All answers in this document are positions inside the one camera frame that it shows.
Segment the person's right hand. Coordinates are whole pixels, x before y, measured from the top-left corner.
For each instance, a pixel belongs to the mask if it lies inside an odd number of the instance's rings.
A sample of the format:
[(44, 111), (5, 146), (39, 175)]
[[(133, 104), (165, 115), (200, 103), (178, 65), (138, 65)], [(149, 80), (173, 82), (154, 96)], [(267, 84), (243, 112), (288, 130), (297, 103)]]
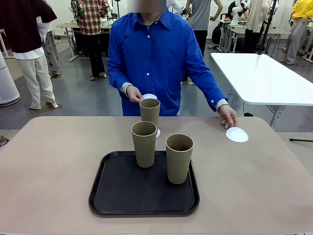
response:
[(129, 85), (126, 89), (126, 94), (128, 95), (129, 99), (133, 103), (139, 103), (143, 100), (143, 95), (139, 91), (137, 87)]

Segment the person's left hand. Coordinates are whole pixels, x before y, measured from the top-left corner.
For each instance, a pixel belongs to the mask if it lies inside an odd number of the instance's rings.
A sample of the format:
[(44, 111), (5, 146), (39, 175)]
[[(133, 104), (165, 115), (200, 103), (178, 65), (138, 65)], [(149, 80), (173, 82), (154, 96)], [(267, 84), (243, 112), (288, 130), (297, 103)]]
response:
[(222, 119), (222, 125), (225, 129), (237, 126), (237, 114), (229, 105), (222, 105), (218, 109), (218, 113)]

